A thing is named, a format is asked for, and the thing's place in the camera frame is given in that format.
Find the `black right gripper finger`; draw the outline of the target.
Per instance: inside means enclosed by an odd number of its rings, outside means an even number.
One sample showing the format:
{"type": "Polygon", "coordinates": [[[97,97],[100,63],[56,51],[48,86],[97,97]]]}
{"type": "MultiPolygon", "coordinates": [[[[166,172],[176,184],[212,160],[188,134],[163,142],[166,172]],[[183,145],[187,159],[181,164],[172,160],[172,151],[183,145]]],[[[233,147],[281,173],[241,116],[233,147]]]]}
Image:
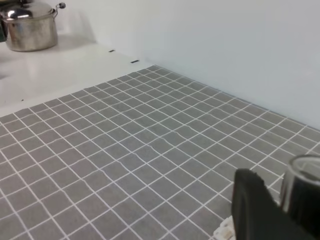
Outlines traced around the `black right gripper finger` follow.
{"type": "Polygon", "coordinates": [[[240,168],[234,175],[231,204],[237,240],[318,240],[320,200],[314,194],[293,200],[294,211],[285,212],[274,201],[255,172],[240,168]]]}

